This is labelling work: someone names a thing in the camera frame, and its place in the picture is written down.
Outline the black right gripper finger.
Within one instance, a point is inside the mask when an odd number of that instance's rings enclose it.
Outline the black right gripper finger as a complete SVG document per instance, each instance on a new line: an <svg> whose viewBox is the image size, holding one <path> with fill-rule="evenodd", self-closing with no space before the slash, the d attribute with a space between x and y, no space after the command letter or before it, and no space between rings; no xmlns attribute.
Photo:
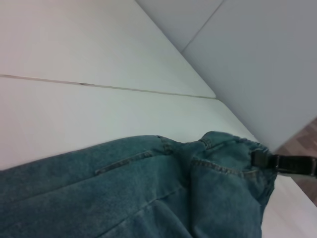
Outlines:
<svg viewBox="0 0 317 238"><path fill-rule="evenodd" d="M311 156L284 156L257 150L251 153L251 164L262 169L276 170L282 174L317 177L317 159Z"/></svg>

